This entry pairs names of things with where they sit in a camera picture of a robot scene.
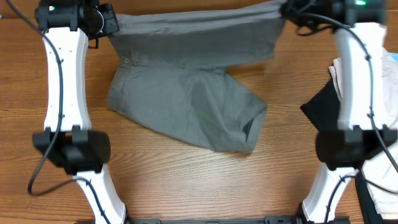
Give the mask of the grey shorts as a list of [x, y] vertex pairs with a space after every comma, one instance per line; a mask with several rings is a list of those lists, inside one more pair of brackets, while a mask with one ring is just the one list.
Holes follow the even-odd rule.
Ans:
[[118, 15], [110, 41], [119, 67], [108, 107], [189, 144], [251, 153], [267, 105], [227, 69], [274, 56], [285, 24], [281, 5]]

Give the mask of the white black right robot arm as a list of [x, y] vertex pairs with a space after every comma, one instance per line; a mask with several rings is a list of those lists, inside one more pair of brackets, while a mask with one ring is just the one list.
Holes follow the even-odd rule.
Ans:
[[343, 72], [343, 98], [337, 130], [317, 134], [320, 169], [293, 223], [348, 223], [335, 210], [346, 186], [365, 161], [397, 140], [388, 128], [382, 83], [382, 47], [386, 35], [384, 1], [294, 1], [281, 14], [316, 34], [324, 24], [333, 30]]

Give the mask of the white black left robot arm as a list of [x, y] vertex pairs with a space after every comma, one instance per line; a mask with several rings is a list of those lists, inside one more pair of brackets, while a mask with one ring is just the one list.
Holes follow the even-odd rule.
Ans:
[[109, 173], [109, 137], [91, 128], [86, 104], [89, 42], [119, 30], [113, 7], [99, 1], [41, 1], [35, 19], [44, 35], [49, 97], [44, 131], [33, 134], [33, 144], [81, 187], [95, 223], [129, 223]]

